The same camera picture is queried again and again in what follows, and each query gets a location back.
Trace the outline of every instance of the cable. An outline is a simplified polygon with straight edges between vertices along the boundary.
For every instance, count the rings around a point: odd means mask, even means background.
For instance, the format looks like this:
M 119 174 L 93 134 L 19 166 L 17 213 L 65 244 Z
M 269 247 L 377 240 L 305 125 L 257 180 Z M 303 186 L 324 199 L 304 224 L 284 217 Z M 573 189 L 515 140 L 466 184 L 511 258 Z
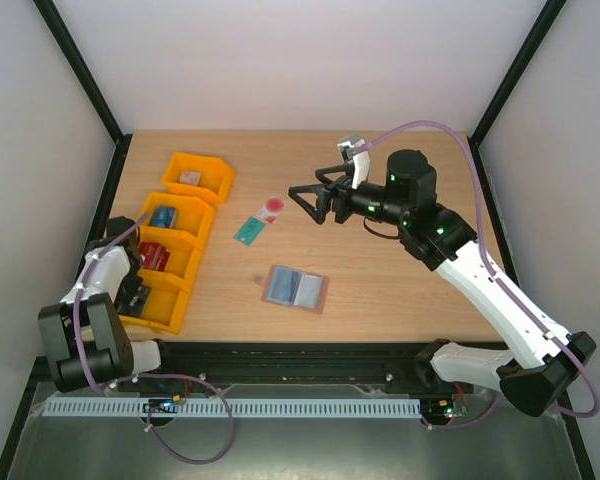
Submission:
M 458 396 L 462 399 L 464 406 L 469 409 L 469 401 L 467 400 L 467 396 L 464 394 L 464 390 L 462 390 L 460 384 L 458 382 L 453 382 L 451 385 L 456 387 L 456 390 L 458 390 Z
M 494 410 L 496 409 L 496 407 L 498 406 L 498 404 L 502 401 L 502 395 L 498 392 L 495 396 L 495 398 L 493 399 L 493 402 L 491 403 L 491 405 L 489 405 L 489 408 L 487 408 L 485 410 L 485 412 L 480 415 L 478 418 L 474 418 L 473 420 L 469 421 L 469 422 L 465 422 L 465 423 L 460 423 L 458 425 L 431 425 L 426 418 L 424 418 L 424 415 L 422 417 L 420 417 L 420 419 L 422 420 L 422 423 L 424 423 L 427 426 L 427 430 L 460 430 L 461 428 L 467 428 L 467 427 L 472 427 L 473 425 L 476 425 L 477 423 L 480 423 L 482 420 L 484 420 L 485 418 L 487 418 L 489 415 L 491 415 Z
M 360 147 L 356 147 L 351 149 L 353 155 L 357 155 L 362 152 L 366 152 L 371 148 L 375 147 L 381 142 L 384 142 L 388 138 L 394 136 L 396 133 L 401 133 L 411 128 L 416 127 L 432 127 L 437 128 L 438 130 L 442 130 L 443 132 L 448 133 L 455 142 L 462 149 L 462 153 L 469 164 L 469 170 L 471 171 L 471 180 L 473 183 L 473 194 L 475 201 L 475 209 L 476 209 L 476 225 L 478 227 L 478 249 L 480 251 L 480 258 L 484 263 L 489 275 L 492 277 L 496 274 L 495 269 L 489 262 L 489 257 L 487 254 L 487 247 L 484 241 L 484 224 L 482 221 L 482 202 L 481 202 L 481 190 L 480 190 L 480 180 L 478 178 L 478 172 L 476 171 L 476 166 L 473 162 L 473 155 L 471 155 L 471 150 L 468 145 L 462 140 L 462 138 L 451 128 L 446 125 L 438 122 L 434 122 L 432 120 L 417 120 L 415 122 L 405 123 L 393 130 L 381 135 L 375 140 L 365 143 Z M 502 289 L 502 291 L 529 317 L 529 319 L 540 329 L 543 334 L 550 333 L 549 328 L 540 320 L 529 308 L 524 304 L 524 302 L 518 298 L 518 296 L 511 291 L 511 289 L 502 281 L 500 278 L 495 278 L 496 284 Z M 569 358 L 569 360 L 575 365 L 582 375 L 582 378 L 587 383 L 589 390 L 591 391 L 591 396 L 593 397 L 593 407 L 588 412 L 574 412 L 572 410 L 568 410 L 566 408 L 561 407 L 560 405 L 556 405 L 556 409 L 565 415 L 570 415 L 572 417 L 578 418 L 589 418 L 597 415 L 600 412 L 600 392 L 598 391 L 598 387 L 595 385 L 593 378 L 591 377 L 589 371 L 585 368 L 582 362 L 575 356 L 575 354 L 567 347 L 564 343 L 562 343 L 557 337 L 552 336 L 551 340 L 555 343 L 558 348 Z
M 367 232 L 375 235 L 376 237 L 384 238 L 385 240 L 398 240 L 400 238 L 398 235 L 386 235 L 384 233 L 376 232 L 373 228 L 367 225 L 367 217 L 362 219 L 362 226 Z
M 151 432 L 151 434 L 158 441 L 160 446 L 162 448 L 164 448 L 164 450 L 169 455 L 171 455 L 176 460 L 180 460 L 181 462 L 187 463 L 189 465 L 208 465 L 208 464 L 218 461 L 222 457 L 224 457 L 224 455 L 231 448 L 233 441 L 235 440 L 236 426 L 235 426 L 235 419 L 233 418 L 233 412 L 231 410 L 231 406 L 229 405 L 229 402 L 227 402 L 227 399 L 224 397 L 224 395 L 222 395 L 220 390 L 218 390 L 216 387 L 214 387 L 210 383 L 205 382 L 204 380 L 200 380 L 199 378 L 191 377 L 189 375 L 182 375 L 179 373 L 173 373 L 173 374 L 141 373 L 138 375 L 138 378 L 158 378 L 158 379 L 159 378 L 170 378 L 170 379 L 180 379 L 180 380 L 185 380 L 185 381 L 189 380 L 189 381 L 192 381 L 192 382 L 202 385 L 203 387 L 207 388 L 208 390 L 211 390 L 224 405 L 224 408 L 227 411 L 227 417 L 229 418 L 229 436 L 227 437 L 227 440 L 225 441 L 225 443 L 222 446 L 222 448 L 220 449 L 220 451 L 218 453 L 216 453 L 213 457 L 207 458 L 205 460 L 195 460 L 193 458 L 189 458 L 189 457 L 185 457 L 184 455 L 180 455 L 178 452 L 176 452 L 174 449 L 172 449 L 169 445 L 167 445 L 167 443 L 162 439 L 162 437 L 160 437 L 160 435 L 158 434 L 158 432 L 156 431 L 154 426 L 151 424 L 151 415 L 159 407 L 153 407 L 147 413 L 147 421 L 146 421 L 147 426 L 145 428 L 145 431 Z
M 87 361 L 87 352 L 84 348 L 84 342 L 82 340 L 82 330 L 80 325 L 80 301 L 82 300 L 82 295 L 86 291 L 85 285 L 88 284 L 89 279 L 91 278 L 91 274 L 93 273 L 93 270 L 100 262 L 100 260 L 102 260 L 102 258 L 107 253 L 109 253 L 128 235 L 135 232 L 138 226 L 147 218 L 149 218 L 149 212 L 146 212 L 144 215 L 142 215 L 136 223 L 134 223 L 131 227 L 129 227 L 116 238 L 114 238 L 112 242 L 107 244 L 107 246 L 105 246 L 98 253 L 94 254 L 91 257 L 91 262 L 88 262 L 88 265 L 85 268 L 84 274 L 82 275 L 82 280 L 80 281 L 80 283 L 77 284 L 78 288 L 76 290 L 76 296 L 73 300 L 73 334 L 76 338 L 76 348 L 78 349 L 78 357 L 80 358 L 80 363 L 82 364 L 84 376 L 86 377 L 87 383 L 89 384 L 91 389 L 96 393 L 104 393 L 104 389 L 100 385 L 98 385 L 95 378 L 93 378 L 93 373 L 91 372 L 91 368 L 89 368 L 89 362 Z

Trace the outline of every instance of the gray floor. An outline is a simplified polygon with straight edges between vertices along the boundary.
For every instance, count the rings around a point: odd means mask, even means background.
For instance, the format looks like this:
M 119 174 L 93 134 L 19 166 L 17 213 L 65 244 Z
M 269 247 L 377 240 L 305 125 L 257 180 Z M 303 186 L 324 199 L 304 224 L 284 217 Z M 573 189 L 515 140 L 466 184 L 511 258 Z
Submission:
M 312 396 L 345 390 L 305 387 L 232 389 L 234 397 Z M 52 391 L 39 390 L 36 401 Z M 342 396 L 359 395 L 357 389 Z M 485 401 L 470 397 L 475 414 Z M 168 456 L 139 419 L 30 416 L 10 479 L 577 479 L 561 420 L 532 419 L 504 405 L 484 423 L 427 432 L 417 420 L 241 419 L 231 451 L 189 466 Z M 175 419 L 163 438 L 180 453 L 213 455 L 226 420 Z

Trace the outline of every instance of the white wall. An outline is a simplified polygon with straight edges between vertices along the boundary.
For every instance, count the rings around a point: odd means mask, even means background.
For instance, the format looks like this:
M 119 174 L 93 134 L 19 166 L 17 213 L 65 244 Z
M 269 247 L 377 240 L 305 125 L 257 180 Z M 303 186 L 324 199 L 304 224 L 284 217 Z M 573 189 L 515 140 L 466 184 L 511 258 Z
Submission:
M 544 0 L 57 0 L 123 130 L 475 127 Z
M 112 151 L 33 2 L 0 1 L 0 453 Z
M 522 286 L 596 340 L 600 387 L 600 0 L 567 2 L 483 153 Z M 600 415 L 579 424 L 600 478 Z

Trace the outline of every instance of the red sticker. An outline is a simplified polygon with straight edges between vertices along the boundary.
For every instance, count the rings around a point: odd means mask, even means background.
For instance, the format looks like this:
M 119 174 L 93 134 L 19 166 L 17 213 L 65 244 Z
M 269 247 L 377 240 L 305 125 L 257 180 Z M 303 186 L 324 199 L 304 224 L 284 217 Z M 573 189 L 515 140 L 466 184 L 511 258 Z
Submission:
M 280 212 L 284 209 L 286 203 L 284 200 L 278 197 L 270 197 L 269 200 L 266 201 L 264 206 L 258 212 L 258 218 L 264 220 L 265 222 L 273 223 Z

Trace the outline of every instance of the red object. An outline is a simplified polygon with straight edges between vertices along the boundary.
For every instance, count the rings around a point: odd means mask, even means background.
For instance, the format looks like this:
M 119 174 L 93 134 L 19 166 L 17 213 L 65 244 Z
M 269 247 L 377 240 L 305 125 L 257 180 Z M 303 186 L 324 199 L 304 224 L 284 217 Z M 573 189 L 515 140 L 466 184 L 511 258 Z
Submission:
M 284 202 L 278 197 L 271 197 L 269 200 L 267 200 L 267 203 L 265 203 L 264 206 L 271 213 L 278 213 L 284 208 Z
M 155 270 L 164 252 L 164 247 L 156 242 L 142 242 L 138 250 L 143 257 L 142 268 Z
M 167 266 L 167 262 L 169 261 L 169 255 L 171 255 L 166 250 L 162 251 L 162 255 L 160 255 L 160 259 L 158 260 L 158 265 L 156 266 L 156 270 L 159 272 L 164 272 L 165 267 Z

